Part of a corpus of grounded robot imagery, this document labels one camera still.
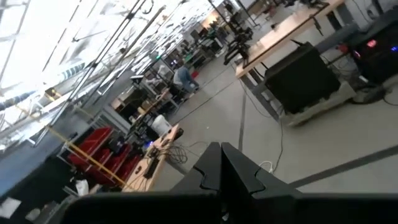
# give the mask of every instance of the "white container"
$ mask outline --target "white container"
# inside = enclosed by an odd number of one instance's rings
[[[155,118],[151,125],[151,128],[156,131],[156,133],[161,136],[172,129],[172,125],[164,118],[163,115],[159,115]]]

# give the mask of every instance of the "paper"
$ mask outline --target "paper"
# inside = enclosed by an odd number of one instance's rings
[[[10,218],[21,204],[20,200],[7,198],[0,206],[0,217]]]

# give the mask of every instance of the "red led light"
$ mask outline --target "red led light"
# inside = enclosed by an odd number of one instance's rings
[[[369,41],[368,42],[368,47],[374,47],[374,46],[376,46],[376,44],[377,44],[377,41],[375,41],[375,40],[371,40],[371,41]]]
[[[356,50],[354,50],[354,55],[356,58],[361,58],[361,55]]]

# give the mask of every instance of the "wooden workbench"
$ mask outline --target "wooden workbench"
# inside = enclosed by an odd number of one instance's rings
[[[343,4],[345,0],[326,0],[325,2],[329,3],[329,6],[318,12],[315,18],[319,19],[326,16],[339,5]],[[247,74],[256,65],[267,59],[291,39],[294,39],[313,26],[315,22],[313,19],[310,19],[310,16],[316,14],[317,11],[318,9],[309,9],[306,6],[302,6],[302,9],[295,11],[291,16],[278,24],[275,30],[271,30],[257,41],[256,44],[249,49],[249,65],[243,68],[243,63],[241,63],[236,67],[236,78],[240,78]]]
[[[290,40],[313,26],[315,24],[315,20],[312,16],[315,19],[327,16],[331,25],[335,29],[340,29],[342,25],[336,19],[333,12],[336,9],[342,18],[344,25],[352,23],[353,18],[344,4],[345,0],[326,0],[324,2],[327,2],[329,5],[322,10],[301,6],[301,9],[296,10],[284,21],[278,23],[274,30],[268,32],[258,42],[251,46],[248,52],[248,60],[240,63],[236,67],[236,78],[239,78],[246,85],[261,105],[276,121],[279,120],[279,115],[275,108],[278,108],[280,104],[278,102],[275,103],[275,101],[273,102],[275,97],[272,96],[272,93],[266,89],[264,84],[262,84],[264,79],[255,71],[254,68],[283,47],[286,43],[290,42]]]
[[[147,153],[145,156],[141,159],[141,161],[138,162],[136,168],[133,170],[131,173],[130,177],[127,179],[126,183],[131,186],[131,188],[125,186],[122,189],[122,192],[134,192],[134,191],[140,191],[140,192],[145,192],[148,191],[154,184],[157,176],[159,175],[159,172],[166,160],[167,153],[169,151],[169,147],[174,141],[174,138],[177,134],[179,125],[176,124],[170,132],[164,137],[163,141],[166,141],[166,139],[169,139],[169,143],[167,143],[165,146],[162,146],[162,140],[161,138],[158,138],[156,141],[152,143],[151,146],[147,149]],[[159,163],[156,167],[156,170],[154,172],[154,175],[150,178],[147,179],[143,177],[145,170],[149,166],[149,162],[151,158],[149,157],[149,153],[153,147],[156,147],[160,151],[160,155],[158,156]]]

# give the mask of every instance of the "wooden tabletop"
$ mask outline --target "wooden tabletop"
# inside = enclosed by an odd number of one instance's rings
[[[343,4],[344,1],[345,0],[326,0],[325,2],[329,3],[329,6],[318,12],[315,18],[319,19],[326,16],[329,12]],[[243,68],[243,63],[239,64],[236,67],[236,78],[241,78],[243,75],[247,74],[256,65],[272,55],[275,51],[279,50],[291,39],[314,25],[314,20],[309,19],[309,17],[316,14],[319,9],[309,9],[306,6],[302,7],[302,9],[295,11],[291,16],[279,23],[275,30],[268,32],[264,37],[257,41],[257,43],[250,47],[248,62],[251,63],[245,68]]]
[[[125,187],[123,187],[122,192],[134,192],[134,191],[145,192],[145,191],[148,191],[153,186],[155,179],[159,175],[159,172],[166,160],[166,157],[167,157],[166,153],[168,153],[169,147],[171,146],[171,144],[174,141],[174,138],[178,131],[178,127],[179,127],[179,125],[176,124],[170,130],[170,132],[166,135],[166,137],[164,137],[163,141],[166,141],[166,139],[169,139],[169,143],[167,143],[166,145],[162,146],[162,139],[158,138],[158,139],[156,139],[156,141],[154,141],[152,143],[151,146],[149,146],[149,148],[147,149],[147,153],[141,159],[141,161],[138,162],[136,168],[134,169],[134,171],[131,173],[130,177],[126,181],[126,183],[129,186],[131,186],[131,188],[129,188],[128,186],[125,186]],[[150,154],[151,149],[154,146],[157,149],[159,149],[159,151],[160,151],[160,155],[158,156],[159,163],[156,167],[154,175],[150,179],[147,179],[143,175],[144,175],[145,170],[149,166],[149,163],[151,160],[151,158],[149,158],[149,154]]]

